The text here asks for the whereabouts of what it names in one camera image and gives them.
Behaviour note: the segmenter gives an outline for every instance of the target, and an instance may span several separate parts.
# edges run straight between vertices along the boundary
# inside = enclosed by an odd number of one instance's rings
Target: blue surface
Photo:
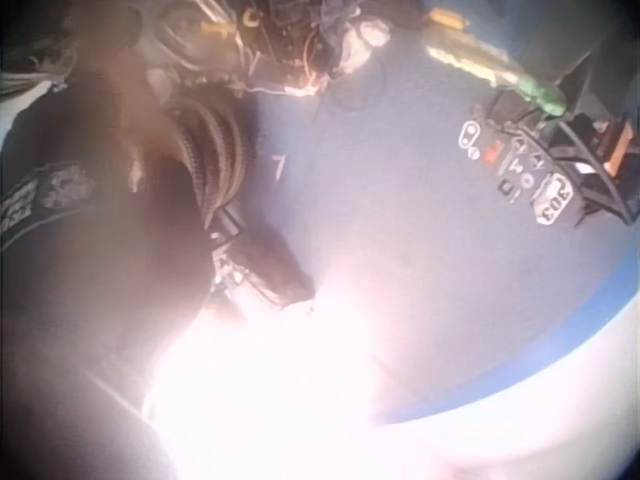
[[[493,92],[432,62],[413,34],[379,60],[330,87],[368,103],[359,115],[261,96],[254,205],[319,298],[339,277],[366,305],[377,413],[395,422],[496,393],[594,335],[637,291],[640,228],[604,214],[575,230],[538,225],[457,146]],[[277,182],[273,155],[286,155]]]

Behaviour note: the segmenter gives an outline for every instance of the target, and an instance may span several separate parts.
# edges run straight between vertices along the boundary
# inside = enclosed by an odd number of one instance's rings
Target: bright light
[[[364,478],[372,367],[362,310],[323,288],[316,311],[227,331],[203,312],[161,362],[153,423],[181,478]]]

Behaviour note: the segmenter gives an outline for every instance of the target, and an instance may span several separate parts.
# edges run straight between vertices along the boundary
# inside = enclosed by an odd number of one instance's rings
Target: person
[[[171,123],[109,4],[3,26],[0,456],[29,478],[173,478],[140,406],[213,277]]]

